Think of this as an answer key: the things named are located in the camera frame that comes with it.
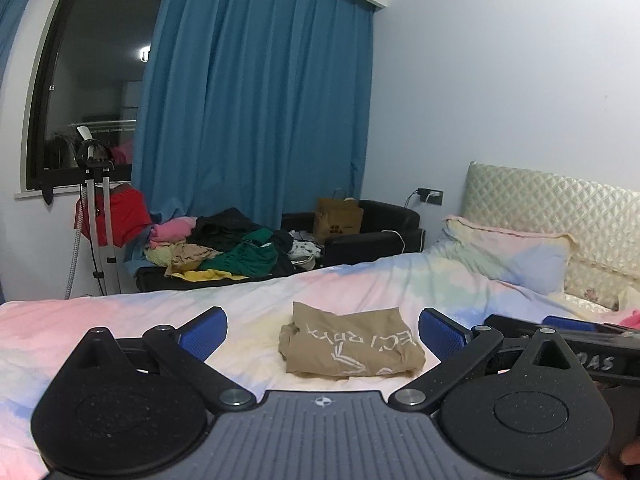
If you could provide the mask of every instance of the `wall outlet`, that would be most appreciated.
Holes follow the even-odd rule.
[[[426,187],[418,188],[418,196],[420,202],[426,202],[427,204],[442,205],[443,191],[439,189],[427,189]]]

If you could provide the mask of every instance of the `folded brown t-shirt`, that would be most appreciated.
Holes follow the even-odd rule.
[[[398,308],[338,316],[294,301],[278,350],[287,372],[339,377],[397,374],[425,362]]]

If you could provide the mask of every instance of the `textured grip surface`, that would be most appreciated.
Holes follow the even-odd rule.
[[[459,352],[466,346],[463,333],[455,330],[450,324],[423,310],[418,318],[420,339],[441,361]]]
[[[204,316],[202,321],[198,321],[196,318],[180,327],[180,346],[204,362],[226,338],[226,314],[219,308],[213,314]]]
[[[553,326],[560,330],[581,330],[582,332],[597,332],[597,323],[568,319],[567,317],[546,316],[542,320],[543,325]]]
[[[52,474],[50,480],[65,480]],[[153,480],[495,480],[452,450],[431,419],[379,392],[268,392],[220,416],[203,444]],[[597,480],[594,474],[580,480]]]

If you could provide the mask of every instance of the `black sofa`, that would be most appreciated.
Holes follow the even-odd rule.
[[[323,267],[373,262],[385,256],[403,252],[417,253],[422,249],[424,231],[419,227],[420,215],[417,212],[373,200],[360,200],[358,205],[364,210],[360,234],[329,238],[324,244],[324,253],[319,261]],[[280,227],[287,231],[313,232],[314,216],[313,212],[285,213],[282,215]],[[136,273],[136,286],[140,292],[153,292],[263,282],[269,279],[271,276],[250,278],[242,282],[186,282],[180,278],[166,278],[161,267],[142,267]]]
[[[420,229],[417,212],[373,200],[360,200],[358,206],[364,211],[360,234],[328,238],[324,243],[323,267],[374,262],[385,256],[417,253],[422,249],[424,231]],[[284,214],[282,228],[312,232],[314,217],[312,212]]]

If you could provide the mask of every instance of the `pink clothing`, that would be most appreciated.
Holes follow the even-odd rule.
[[[631,316],[625,317],[619,323],[620,326],[626,326],[627,328],[640,329],[640,310],[634,310]]]
[[[184,240],[196,227],[196,219],[193,216],[180,216],[173,218],[164,224],[156,224],[151,228],[149,247],[156,247]]]
[[[133,140],[127,140],[111,149],[113,161],[116,164],[131,164],[133,162]]]

